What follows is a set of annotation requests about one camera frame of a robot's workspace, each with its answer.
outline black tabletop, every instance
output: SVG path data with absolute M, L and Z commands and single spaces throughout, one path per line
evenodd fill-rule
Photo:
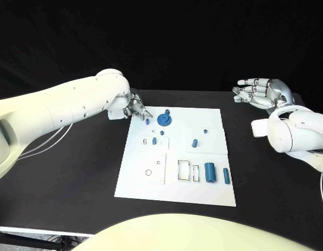
M 115 198 L 130 119 L 78 122 L 51 150 L 20 160 L 0 180 L 0 226 L 95 234 L 143 215 L 189 213 L 264 229 L 323 250 L 320 172 L 254 138 L 268 118 L 232 92 L 141 91 L 147 106 L 219 108 L 236 207 Z M 46 137 L 36 140 L 38 145 Z

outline small blue part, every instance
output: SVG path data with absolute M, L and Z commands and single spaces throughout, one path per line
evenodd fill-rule
M 216 182 L 215 163 L 205 163 L 205 181 L 208 183 Z
M 172 117 L 170 117 L 169 114 L 170 114 L 170 111 L 166 110 L 166 113 L 160 114 L 160 115 L 157 116 L 157 119 L 156 119 L 157 123 L 159 123 L 163 127 L 169 126 L 170 123 L 172 123 Z
M 193 140 L 192 147 L 193 147 L 193 148 L 196 148 L 196 147 L 198 147 L 198 140 Z
M 229 173 L 228 173 L 228 168 L 223 168 L 223 182 L 229 184 Z

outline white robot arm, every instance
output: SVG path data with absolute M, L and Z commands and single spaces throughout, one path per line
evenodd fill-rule
M 235 102 L 248 102 L 265 109 L 268 119 L 252 121 L 255 137 L 268 136 L 280 153 L 305 161 L 323 172 L 323 115 L 297 106 L 288 86 L 278 79 L 254 78 L 238 81 Z
M 140 94 L 130 90 L 123 73 L 102 70 L 97 76 L 69 81 L 43 91 L 0 100 L 0 178 L 31 142 L 108 110 L 110 119 L 153 117 Z

